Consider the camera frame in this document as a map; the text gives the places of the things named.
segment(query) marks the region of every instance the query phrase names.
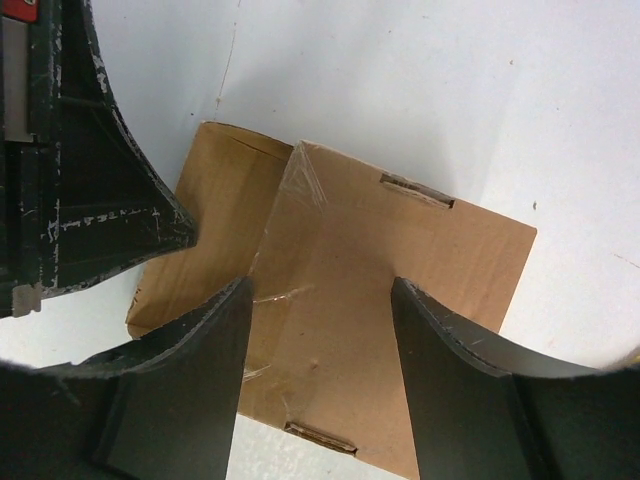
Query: white table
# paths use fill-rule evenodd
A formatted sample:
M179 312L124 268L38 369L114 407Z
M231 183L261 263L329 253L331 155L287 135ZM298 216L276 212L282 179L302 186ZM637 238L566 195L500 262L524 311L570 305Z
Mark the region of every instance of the white table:
M640 6L546 3L94 0L94 13L120 109L170 186L215 119L534 225L501 333L602 366L640 344ZM0 356L42 366L127 341L139 272L0 320ZM254 445L266 427L247 422L229 478L382 478L278 432Z

